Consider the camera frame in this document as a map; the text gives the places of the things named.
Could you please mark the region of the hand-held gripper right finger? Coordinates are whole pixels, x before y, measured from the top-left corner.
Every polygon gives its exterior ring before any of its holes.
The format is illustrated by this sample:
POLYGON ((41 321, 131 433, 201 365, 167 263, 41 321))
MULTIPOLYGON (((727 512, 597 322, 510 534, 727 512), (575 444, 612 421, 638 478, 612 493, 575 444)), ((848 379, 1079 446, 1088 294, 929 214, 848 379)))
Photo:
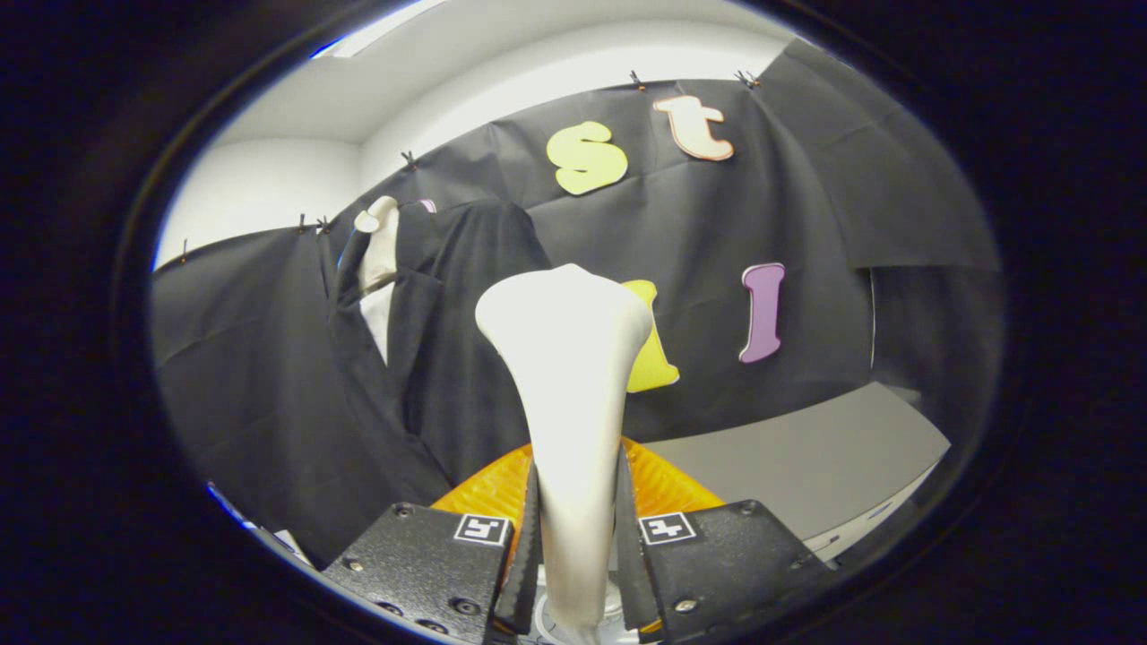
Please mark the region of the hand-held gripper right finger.
POLYGON ((625 625, 643 644, 782 632, 834 578, 760 502, 721 502, 630 438, 617 459, 615 543, 625 625))

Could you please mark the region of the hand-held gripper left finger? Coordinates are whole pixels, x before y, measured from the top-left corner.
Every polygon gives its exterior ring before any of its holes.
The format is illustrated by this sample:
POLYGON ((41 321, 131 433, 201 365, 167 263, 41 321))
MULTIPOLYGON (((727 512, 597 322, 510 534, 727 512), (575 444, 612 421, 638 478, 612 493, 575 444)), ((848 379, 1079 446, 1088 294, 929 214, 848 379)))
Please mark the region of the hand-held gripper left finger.
POLYGON ((429 506, 395 503, 323 568, 381 616, 465 644, 529 634, 543 560, 528 445, 429 506))

